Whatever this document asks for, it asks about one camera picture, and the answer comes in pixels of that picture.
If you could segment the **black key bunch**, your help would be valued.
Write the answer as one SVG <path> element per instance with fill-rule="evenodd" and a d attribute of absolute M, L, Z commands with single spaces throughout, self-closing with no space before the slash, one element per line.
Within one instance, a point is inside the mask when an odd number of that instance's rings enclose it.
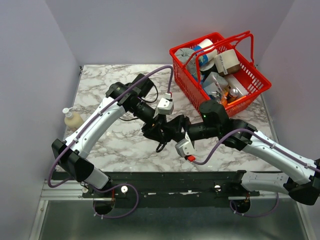
<path fill-rule="evenodd" d="M 160 152 L 165 148 L 165 146 L 167 145 L 167 143 L 168 143 L 168 141 L 166 141 L 166 140 L 161 141 L 161 142 L 158 144 L 157 148 L 155 149 L 155 152 L 156 152 L 156 153 L 160 153 Z"/>

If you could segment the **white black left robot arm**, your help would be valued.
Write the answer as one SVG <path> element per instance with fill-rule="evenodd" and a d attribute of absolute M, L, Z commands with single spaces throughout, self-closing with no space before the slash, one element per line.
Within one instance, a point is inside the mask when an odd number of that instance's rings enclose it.
<path fill-rule="evenodd" d="M 110 179 L 87 157 L 100 137 L 126 112 L 133 113 L 145 124 L 155 122 L 156 111 L 142 100 L 152 87 L 150 76 L 152 73 L 141 74 L 128 84 L 112 84 L 93 114 L 71 136 L 64 141 L 56 139 L 51 145 L 55 165 L 77 182 L 92 185 L 93 191 L 101 198 L 110 194 Z"/>

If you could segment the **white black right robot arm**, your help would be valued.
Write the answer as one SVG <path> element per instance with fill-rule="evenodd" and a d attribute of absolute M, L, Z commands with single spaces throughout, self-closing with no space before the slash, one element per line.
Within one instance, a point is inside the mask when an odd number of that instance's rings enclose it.
<path fill-rule="evenodd" d="M 214 100 L 201 103 L 202 122 L 190 123 L 184 115 L 171 120 L 170 138 L 183 158 L 194 154 L 194 141 L 218 138 L 217 144 L 202 162 L 205 165 L 219 145 L 251 154 L 280 170 L 280 173 L 247 171 L 230 183 L 230 191 L 241 196 L 249 191 L 268 191 L 289 195 L 293 200 L 312 206 L 320 196 L 320 162 L 303 157 L 267 137 L 248 122 L 230 118 L 225 108 Z"/>

